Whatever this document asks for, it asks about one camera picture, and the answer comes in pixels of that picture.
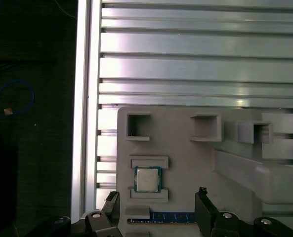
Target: gray block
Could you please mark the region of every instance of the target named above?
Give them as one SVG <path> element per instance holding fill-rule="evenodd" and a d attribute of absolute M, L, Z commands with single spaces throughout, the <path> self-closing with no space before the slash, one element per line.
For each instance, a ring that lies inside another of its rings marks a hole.
<path fill-rule="evenodd" d="M 149 206 L 125 206 L 125 216 L 127 219 L 150 219 L 150 207 Z"/>
<path fill-rule="evenodd" d="M 236 123 L 236 141 L 244 143 L 271 143 L 273 129 L 271 122 L 238 121 Z"/>
<path fill-rule="evenodd" d="M 293 167 L 262 164 L 222 151 L 214 152 L 213 166 L 267 204 L 293 204 Z"/>
<path fill-rule="evenodd" d="M 196 115 L 191 118 L 194 122 L 194 135 L 190 137 L 191 141 L 222 141 L 222 122 L 220 113 L 196 113 Z"/>
<path fill-rule="evenodd" d="M 126 115 L 126 139 L 129 141 L 149 141 L 147 131 L 141 130 L 143 124 L 150 120 L 150 112 L 135 111 Z"/>
<path fill-rule="evenodd" d="M 127 140 L 127 115 L 135 112 L 151 114 L 138 123 L 139 134 L 151 138 L 148 142 Z M 257 110 L 178 106 L 132 106 L 119 109 L 117 191 L 124 195 L 120 199 L 121 215 L 118 226 L 123 234 L 147 230 L 153 237 L 199 236 L 196 226 L 129 225 L 124 213 L 125 206 L 134 203 L 147 205 L 155 212 L 192 212 L 199 186 L 208 188 L 208 196 L 219 210 L 233 212 L 251 223 L 254 218 L 261 216 L 262 202 L 253 191 L 212 170 L 213 146 L 253 157 L 261 154 L 261 144 L 238 143 L 234 138 L 231 143 L 223 139 L 222 142 L 192 142 L 189 138 L 196 135 L 196 119 L 192 118 L 196 114 L 220 114 L 222 124 L 235 123 L 237 120 L 261 120 L 261 114 Z M 143 202 L 132 202 L 139 199 L 128 195 L 131 194 L 128 187 L 133 189 L 134 186 L 134 169 L 131 168 L 130 156 L 169 157 L 169 168 L 162 171 L 162 185 L 169 191 L 167 202 L 153 202 L 150 198 Z"/>
<path fill-rule="evenodd" d="M 136 166 L 158 166 L 162 169 L 168 169 L 167 156 L 129 156 L 129 167 Z"/>
<path fill-rule="evenodd" d="M 158 203 L 168 202 L 168 189 L 161 189 L 160 193 L 140 193 L 135 192 L 133 187 L 129 187 L 128 201 L 134 203 Z"/>

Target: metal slat panel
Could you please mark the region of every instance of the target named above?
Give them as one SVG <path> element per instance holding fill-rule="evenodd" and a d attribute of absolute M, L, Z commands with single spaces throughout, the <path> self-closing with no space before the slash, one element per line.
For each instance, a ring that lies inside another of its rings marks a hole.
<path fill-rule="evenodd" d="M 97 183 L 116 183 L 116 174 L 115 173 L 97 173 Z"/>
<path fill-rule="evenodd" d="M 262 114 L 262 118 L 273 123 L 274 132 L 293 133 L 293 114 Z"/>
<path fill-rule="evenodd" d="M 100 77 L 293 83 L 293 62 L 101 58 Z"/>
<path fill-rule="evenodd" d="M 252 97 L 293 97 L 293 85 L 197 82 L 197 81 L 146 81 L 139 83 L 105 79 L 99 85 L 103 94 L 160 94 L 160 95 L 201 95 L 201 96 L 252 96 Z"/>
<path fill-rule="evenodd" d="M 275 138 L 271 144 L 263 144 L 264 159 L 293 159 L 293 139 Z"/>
<path fill-rule="evenodd" d="M 98 130 L 117 129 L 118 110 L 98 111 Z"/>
<path fill-rule="evenodd" d="M 280 12 L 235 12 L 235 11 L 200 11 L 181 9 L 139 9 L 139 8 L 103 8 L 103 19 L 149 19 L 172 20 L 175 22 L 201 21 L 201 22 L 241 22 L 262 24 L 293 23 L 293 13 Z"/>
<path fill-rule="evenodd" d="M 117 163 L 116 162 L 97 162 L 97 171 L 110 171 L 116 172 Z"/>
<path fill-rule="evenodd" d="M 191 6 L 293 8 L 293 0 L 102 0 L 103 3 L 142 3 Z"/>
<path fill-rule="evenodd" d="M 188 105 L 259 108 L 293 108 L 293 99 L 229 98 L 204 96 L 158 96 L 158 95 L 99 95 L 100 104 L 137 105 Z"/>
<path fill-rule="evenodd" d="M 293 34 L 293 25 L 265 23 L 219 23 L 198 21 L 143 21 L 143 20 L 110 20 L 103 19 L 104 28 L 126 29 L 169 29 L 191 31 L 233 31 L 242 33 L 283 33 Z"/>
<path fill-rule="evenodd" d="M 98 136 L 97 156 L 115 157 L 117 155 L 116 136 Z"/>
<path fill-rule="evenodd" d="M 96 209 L 101 210 L 109 193 L 115 190 L 116 189 L 97 189 Z"/>
<path fill-rule="evenodd" d="M 293 38 L 102 33 L 101 52 L 293 58 Z"/>

